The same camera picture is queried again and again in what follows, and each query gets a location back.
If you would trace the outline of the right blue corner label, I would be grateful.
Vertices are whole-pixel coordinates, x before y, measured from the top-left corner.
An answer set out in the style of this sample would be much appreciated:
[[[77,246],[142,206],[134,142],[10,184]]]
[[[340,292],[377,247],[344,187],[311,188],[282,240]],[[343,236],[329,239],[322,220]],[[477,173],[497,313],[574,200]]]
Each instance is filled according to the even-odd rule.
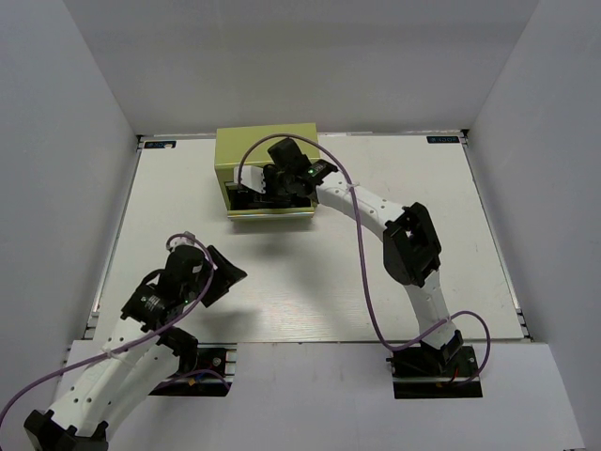
[[[458,136],[452,135],[427,135],[426,140],[429,144],[459,144]]]

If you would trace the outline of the green metal drawer box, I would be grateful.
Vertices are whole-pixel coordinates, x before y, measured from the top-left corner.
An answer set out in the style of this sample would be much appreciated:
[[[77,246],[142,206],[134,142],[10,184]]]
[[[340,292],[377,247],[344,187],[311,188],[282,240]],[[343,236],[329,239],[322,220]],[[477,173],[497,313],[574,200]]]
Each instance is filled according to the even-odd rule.
[[[215,174],[232,221],[311,218],[316,207],[309,199],[291,197],[283,201],[268,200],[264,194],[237,186],[238,166],[248,148],[261,138],[275,133],[292,133],[317,140],[314,123],[260,125],[220,128],[216,134]]]

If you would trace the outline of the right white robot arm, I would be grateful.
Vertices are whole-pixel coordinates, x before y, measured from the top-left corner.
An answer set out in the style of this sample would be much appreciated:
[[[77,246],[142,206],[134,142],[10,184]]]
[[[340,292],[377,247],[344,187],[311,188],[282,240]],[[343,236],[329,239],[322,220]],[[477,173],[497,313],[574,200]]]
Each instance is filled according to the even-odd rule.
[[[373,233],[382,244],[386,273],[402,285],[418,321],[415,339],[424,353],[425,366],[443,375],[458,362],[458,330],[442,294],[439,278],[441,244],[426,206],[401,206],[351,180],[348,171],[317,142],[293,133],[262,138],[276,141],[268,149],[275,170],[266,177],[277,193],[309,198],[355,222],[362,288],[368,315],[380,343],[399,352],[405,347],[388,342],[379,328],[367,278],[362,232]]]

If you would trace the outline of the blue corner label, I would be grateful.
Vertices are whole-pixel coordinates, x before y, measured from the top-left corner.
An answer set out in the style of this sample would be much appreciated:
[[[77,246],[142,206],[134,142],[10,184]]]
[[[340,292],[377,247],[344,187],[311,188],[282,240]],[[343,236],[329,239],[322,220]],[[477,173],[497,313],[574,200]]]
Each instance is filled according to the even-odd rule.
[[[459,144],[458,136],[452,135],[427,135],[426,140],[429,144]]]
[[[175,140],[166,141],[145,141],[144,149],[164,149],[164,148],[175,148],[177,142]]]

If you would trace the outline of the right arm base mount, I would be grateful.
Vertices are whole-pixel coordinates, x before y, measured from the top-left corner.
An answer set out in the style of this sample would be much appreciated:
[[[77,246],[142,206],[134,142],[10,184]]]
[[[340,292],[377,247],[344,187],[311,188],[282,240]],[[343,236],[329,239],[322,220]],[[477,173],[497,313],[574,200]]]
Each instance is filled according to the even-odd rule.
[[[392,353],[393,395],[400,400],[481,398],[483,389],[472,346],[463,346],[443,369],[429,362],[419,347]]]

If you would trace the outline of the left blue corner label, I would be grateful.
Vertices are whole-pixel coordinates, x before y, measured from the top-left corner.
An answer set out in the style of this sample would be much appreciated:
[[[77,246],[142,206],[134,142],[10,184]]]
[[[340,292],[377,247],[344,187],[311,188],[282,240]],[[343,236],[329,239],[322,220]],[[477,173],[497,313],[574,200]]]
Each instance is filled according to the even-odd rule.
[[[164,149],[164,148],[175,148],[177,142],[175,140],[166,141],[145,141],[144,149]]]

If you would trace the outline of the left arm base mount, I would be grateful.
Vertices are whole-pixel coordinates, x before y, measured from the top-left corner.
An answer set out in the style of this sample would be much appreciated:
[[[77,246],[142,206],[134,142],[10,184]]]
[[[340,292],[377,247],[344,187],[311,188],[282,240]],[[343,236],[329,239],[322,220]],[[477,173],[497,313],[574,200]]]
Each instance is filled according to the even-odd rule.
[[[154,397],[226,397],[234,381],[238,345],[200,344],[195,367],[159,384]]]

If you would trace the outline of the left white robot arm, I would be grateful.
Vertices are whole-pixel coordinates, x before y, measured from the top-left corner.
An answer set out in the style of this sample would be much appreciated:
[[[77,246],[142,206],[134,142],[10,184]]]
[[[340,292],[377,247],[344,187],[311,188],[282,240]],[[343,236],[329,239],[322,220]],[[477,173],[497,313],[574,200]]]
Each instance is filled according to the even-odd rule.
[[[177,236],[161,269],[147,274],[121,309],[98,355],[66,394],[32,411],[24,430],[36,450],[106,450],[123,420],[171,381],[209,374],[200,367],[197,338],[177,327],[194,307],[209,307],[247,273],[214,246]]]

